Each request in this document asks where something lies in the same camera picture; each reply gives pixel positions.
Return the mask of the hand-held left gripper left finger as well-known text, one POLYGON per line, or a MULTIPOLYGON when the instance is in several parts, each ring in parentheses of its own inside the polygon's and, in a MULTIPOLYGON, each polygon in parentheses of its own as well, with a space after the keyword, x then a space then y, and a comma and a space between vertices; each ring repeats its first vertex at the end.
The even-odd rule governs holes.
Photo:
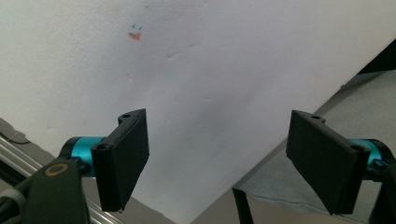
POLYGON ((107 136, 70 138, 60 156, 77 158, 86 166, 84 175, 96 179, 103 211, 122 211, 149 159, 147 111, 120 115, 118 126, 107 136))

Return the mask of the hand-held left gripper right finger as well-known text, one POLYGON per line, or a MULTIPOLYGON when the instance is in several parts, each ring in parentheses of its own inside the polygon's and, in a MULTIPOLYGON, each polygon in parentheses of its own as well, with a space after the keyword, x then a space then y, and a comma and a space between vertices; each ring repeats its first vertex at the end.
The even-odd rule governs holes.
POLYGON ((291 112, 287 157, 330 214, 351 214, 361 182, 382 182, 390 150, 376 139, 346 139, 325 119, 291 112))

